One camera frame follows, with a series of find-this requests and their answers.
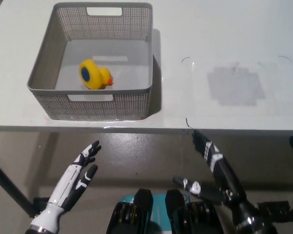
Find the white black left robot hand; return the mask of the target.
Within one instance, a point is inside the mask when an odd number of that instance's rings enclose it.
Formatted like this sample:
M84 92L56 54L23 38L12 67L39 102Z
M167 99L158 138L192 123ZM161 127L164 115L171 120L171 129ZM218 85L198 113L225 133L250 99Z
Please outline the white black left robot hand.
M80 176L82 170L96 160L95 155L99 150L101 145L97 140L82 150L67 167L45 209L34 217L25 231L27 234L57 234L60 231L61 217L77 203L98 169L98 166L93 164L83 176Z

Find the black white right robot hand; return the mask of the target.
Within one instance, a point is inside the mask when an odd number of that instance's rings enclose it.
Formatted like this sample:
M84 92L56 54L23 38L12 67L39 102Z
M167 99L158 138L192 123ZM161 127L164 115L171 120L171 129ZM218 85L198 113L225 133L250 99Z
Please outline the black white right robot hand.
M245 234L257 232L263 223L259 210L248 201L243 186L224 154L212 140L196 129L193 130L192 139L195 150L207 163L216 186L204 186L196 180L182 176L174 176L172 181L197 198L217 205L222 204L230 209L238 232Z

